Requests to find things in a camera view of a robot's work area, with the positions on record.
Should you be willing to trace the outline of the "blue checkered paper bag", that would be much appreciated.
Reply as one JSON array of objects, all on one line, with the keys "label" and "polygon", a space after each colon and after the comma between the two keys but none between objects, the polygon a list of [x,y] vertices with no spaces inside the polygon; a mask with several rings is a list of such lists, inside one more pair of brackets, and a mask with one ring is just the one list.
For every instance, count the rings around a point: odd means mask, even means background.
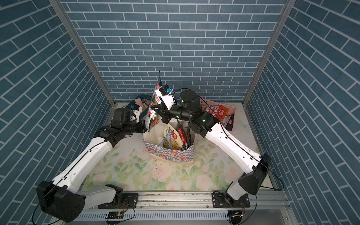
[{"label": "blue checkered paper bag", "polygon": [[[175,129],[177,128],[178,123],[179,122],[176,119],[171,119],[169,122],[169,124]],[[142,135],[143,142],[146,148],[148,149],[149,153],[155,158],[158,158],[163,161],[184,164],[184,165],[191,164],[194,160],[194,144],[189,146],[187,150],[183,149],[181,151],[164,148],[161,145],[164,140],[164,125],[165,123],[159,122],[156,126],[154,126],[151,129],[151,131],[147,131]]]}]

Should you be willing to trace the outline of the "black seasoning packet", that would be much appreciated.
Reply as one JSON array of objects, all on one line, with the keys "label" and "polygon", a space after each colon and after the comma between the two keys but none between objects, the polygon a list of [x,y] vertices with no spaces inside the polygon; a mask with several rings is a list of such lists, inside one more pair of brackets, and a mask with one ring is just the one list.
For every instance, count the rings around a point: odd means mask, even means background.
[{"label": "black seasoning packet", "polygon": [[176,129],[177,129],[177,131],[178,131],[178,133],[180,135],[181,141],[183,142],[182,148],[184,150],[187,150],[189,148],[189,146],[190,146],[190,142],[189,142],[189,139],[187,137],[186,130],[184,129],[184,127],[180,123],[177,124]]}]

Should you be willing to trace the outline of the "white green red packet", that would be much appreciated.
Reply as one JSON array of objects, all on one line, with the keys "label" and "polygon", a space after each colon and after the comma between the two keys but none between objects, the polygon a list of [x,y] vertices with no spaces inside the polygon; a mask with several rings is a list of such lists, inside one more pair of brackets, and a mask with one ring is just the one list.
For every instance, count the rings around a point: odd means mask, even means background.
[{"label": "white green red packet", "polygon": [[162,81],[161,81],[161,78],[159,77],[157,80],[156,87],[153,92],[153,96],[152,96],[152,99],[151,99],[151,102],[150,102],[150,105],[148,108],[147,115],[145,117],[145,123],[147,125],[148,131],[151,131],[151,129],[159,123],[158,114],[154,110],[152,110],[151,106],[158,105],[161,102],[156,94],[156,90],[158,90],[161,86],[162,86]]}]

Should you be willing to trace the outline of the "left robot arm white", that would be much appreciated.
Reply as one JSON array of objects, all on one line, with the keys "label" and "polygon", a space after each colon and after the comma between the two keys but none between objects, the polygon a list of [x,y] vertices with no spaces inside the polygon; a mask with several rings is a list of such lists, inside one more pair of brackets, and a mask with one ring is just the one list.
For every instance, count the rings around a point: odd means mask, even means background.
[{"label": "left robot arm white", "polygon": [[64,222],[75,220],[83,210],[96,206],[118,208],[123,205],[123,189],[112,184],[94,192],[80,192],[80,187],[96,164],[122,139],[147,131],[145,121],[132,121],[100,128],[90,144],[50,182],[41,182],[36,191],[38,207]]}]

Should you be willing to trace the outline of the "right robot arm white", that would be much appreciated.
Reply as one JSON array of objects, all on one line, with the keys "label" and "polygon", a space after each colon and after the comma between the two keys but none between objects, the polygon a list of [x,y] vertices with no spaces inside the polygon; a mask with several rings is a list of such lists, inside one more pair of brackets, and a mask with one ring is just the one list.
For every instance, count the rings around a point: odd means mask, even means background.
[{"label": "right robot arm white", "polygon": [[201,98],[192,90],[181,93],[181,104],[176,103],[169,87],[155,91],[156,104],[151,106],[163,123],[171,119],[187,121],[197,134],[215,143],[243,170],[243,175],[230,184],[225,192],[227,201],[237,201],[246,194],[256,195],[269,172],[271,158],[252,151],[227,131],[220,120],[201,107]]}]

